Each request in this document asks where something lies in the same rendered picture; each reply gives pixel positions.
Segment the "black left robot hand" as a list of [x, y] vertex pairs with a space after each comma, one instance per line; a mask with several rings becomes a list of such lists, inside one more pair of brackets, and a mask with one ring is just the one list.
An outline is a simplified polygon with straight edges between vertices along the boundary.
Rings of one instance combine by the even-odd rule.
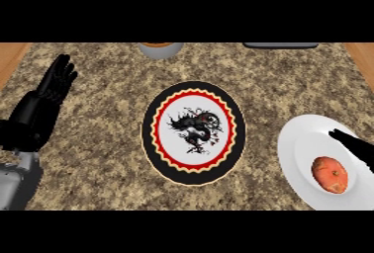
[[11, 117], [0, 120], [0, 147], [8, 151], [37, 152], [46, 145], [73, 81], [77, 77], [70, 55], [61, 54], [36, 90], [22, 97]]

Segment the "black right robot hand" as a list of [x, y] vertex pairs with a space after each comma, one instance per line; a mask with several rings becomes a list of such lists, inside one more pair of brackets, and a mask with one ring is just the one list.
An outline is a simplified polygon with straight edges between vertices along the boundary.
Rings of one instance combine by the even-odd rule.
[[342, 143], [374, 173], [374, 144], [354, 137], [337, 128], [328, 132], [328, 135]]

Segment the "orange squash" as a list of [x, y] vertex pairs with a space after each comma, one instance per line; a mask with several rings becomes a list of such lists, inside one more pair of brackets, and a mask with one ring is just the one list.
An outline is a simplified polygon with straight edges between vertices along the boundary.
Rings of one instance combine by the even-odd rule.
[[348, 172], [334, 158], [323, 156], [314, 160], [312, 177], [328, 192], [342, 194], [346, 191]]

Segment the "plain white plate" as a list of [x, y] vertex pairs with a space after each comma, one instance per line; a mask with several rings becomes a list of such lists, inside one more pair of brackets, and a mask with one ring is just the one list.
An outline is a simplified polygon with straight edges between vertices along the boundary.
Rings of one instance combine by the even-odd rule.
[[[278, 138], [278, 158], [289, 183], [315, 210], [374, 211], [374, 173], [346, 147], [328, 136], [334, 129], [355, 136], [336, 120], [320, 115], [300, 115], [286, 123]], [[318, 157], [334, 158], [348, 172], [348, 189], [328, 192], [312, 176]]]

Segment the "black red dragon plate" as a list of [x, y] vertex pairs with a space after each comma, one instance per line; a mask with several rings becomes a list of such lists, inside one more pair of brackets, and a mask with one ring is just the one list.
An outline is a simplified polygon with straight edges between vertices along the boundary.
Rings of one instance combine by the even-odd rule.
[[246, 146], [244, 117], [225, 90], [201, 81], [167, 88], [148, 106], [141, 137], [167, 180], [200, 187], [222, 179]]

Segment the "grey cup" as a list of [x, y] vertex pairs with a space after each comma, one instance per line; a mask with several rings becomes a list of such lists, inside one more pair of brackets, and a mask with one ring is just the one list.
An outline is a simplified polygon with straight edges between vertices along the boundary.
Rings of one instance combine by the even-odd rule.
[[141, 42], [139, 48], [153, 59], [166, 59], [175, 56], [184, 48], [182, 42]]

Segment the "dark grey flat appliance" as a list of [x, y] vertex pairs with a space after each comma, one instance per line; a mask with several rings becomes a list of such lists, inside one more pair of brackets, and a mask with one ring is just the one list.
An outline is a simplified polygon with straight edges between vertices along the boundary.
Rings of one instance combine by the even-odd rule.
[[260, 49], [309, 49], [317, 48], [318, 42], [244, 42], [249, 48]]

